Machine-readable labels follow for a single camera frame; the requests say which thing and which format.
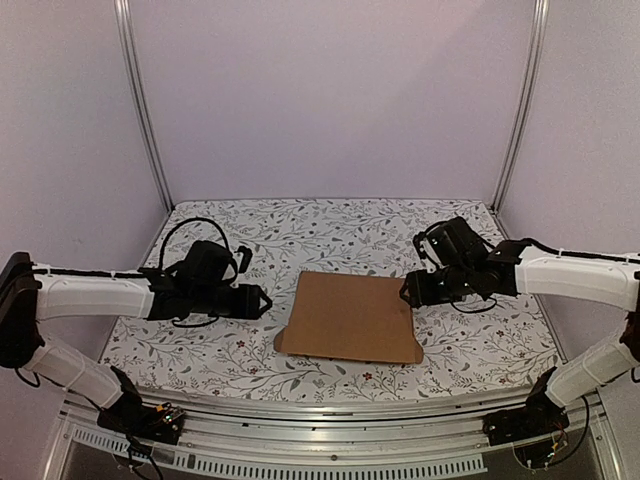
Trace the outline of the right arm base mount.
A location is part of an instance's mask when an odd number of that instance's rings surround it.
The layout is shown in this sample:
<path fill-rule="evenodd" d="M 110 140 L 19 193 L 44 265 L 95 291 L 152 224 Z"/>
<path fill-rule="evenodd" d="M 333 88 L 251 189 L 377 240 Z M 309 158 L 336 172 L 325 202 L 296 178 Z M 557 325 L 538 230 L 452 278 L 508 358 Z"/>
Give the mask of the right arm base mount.
<path fill-rule="evenodd" d="M 552 367 L 538 378 L 522 407 L 498 410 L 483 417 L 482 431 L 491 446 L 549 434 L 569 426 L 566 409 L 546 396 L 547 383 L 555 370 Z"/>

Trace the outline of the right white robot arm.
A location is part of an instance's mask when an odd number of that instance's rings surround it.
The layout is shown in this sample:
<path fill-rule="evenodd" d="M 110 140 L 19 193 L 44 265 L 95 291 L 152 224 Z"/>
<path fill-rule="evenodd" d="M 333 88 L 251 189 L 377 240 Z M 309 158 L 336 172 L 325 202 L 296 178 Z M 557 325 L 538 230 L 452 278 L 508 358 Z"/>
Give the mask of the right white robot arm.
<path fill-rule="evenodd" d="M 626 324 L 575 359 L 545 372 L 517 415 L 517 427 L 537 436 L 556 410 L 639 365 L 639 261 L 632 256 L 553 250 L 531 239 L 462 255 L 444 248 L 439 268 L 409 273 L 399 295 L 413 308 L 453 305 L 476 294 L 552 295 L 617 307 Z"/>

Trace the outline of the brown cardboard box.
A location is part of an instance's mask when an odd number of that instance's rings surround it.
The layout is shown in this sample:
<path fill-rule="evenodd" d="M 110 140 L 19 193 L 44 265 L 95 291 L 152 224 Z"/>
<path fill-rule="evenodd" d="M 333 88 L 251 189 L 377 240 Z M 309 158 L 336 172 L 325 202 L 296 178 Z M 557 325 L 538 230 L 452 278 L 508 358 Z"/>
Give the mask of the brown cardboard box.
<path fill-rule="evenodd" d="M 420 364 L 423 348 L 398 278 L 304 271 L 286 327 L 274 339 L 282 354 Z"/>

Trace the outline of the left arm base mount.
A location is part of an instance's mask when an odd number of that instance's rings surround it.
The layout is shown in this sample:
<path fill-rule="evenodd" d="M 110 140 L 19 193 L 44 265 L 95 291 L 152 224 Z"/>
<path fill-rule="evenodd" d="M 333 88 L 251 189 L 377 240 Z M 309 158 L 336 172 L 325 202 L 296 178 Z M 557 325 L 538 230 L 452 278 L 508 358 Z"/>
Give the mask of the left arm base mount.
<path fill-rule="evenodd" d="M 127 375 L 114 366 L 110 369 L 120 381 L 121 395 L 111 407 L 100 409 L 97 425 L 132 437 L 177 445 L 186 418 L 185 410 L 170 402 L 145 406 Z"/>

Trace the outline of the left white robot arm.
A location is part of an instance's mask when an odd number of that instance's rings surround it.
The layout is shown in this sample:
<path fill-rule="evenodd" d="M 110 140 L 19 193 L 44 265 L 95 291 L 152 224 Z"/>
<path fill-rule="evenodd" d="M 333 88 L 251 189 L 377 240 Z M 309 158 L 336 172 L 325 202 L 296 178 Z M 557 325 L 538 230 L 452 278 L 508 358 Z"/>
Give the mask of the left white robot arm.
<path fill-rule="evenodd" d="M 119 317 L 180 323 L 192 314 L 257 320 L 272 306 L 258 285 L 239 284 L 238 268 L 193 256 L 166 268 L 89 271 L 38 264 L 16 252 L 1 270 L 1 365 L 76 392 L 128 434 L 148 426 L 148 412 L 125 396 L 126 381 L 54 337 L 44 323 Z"/>

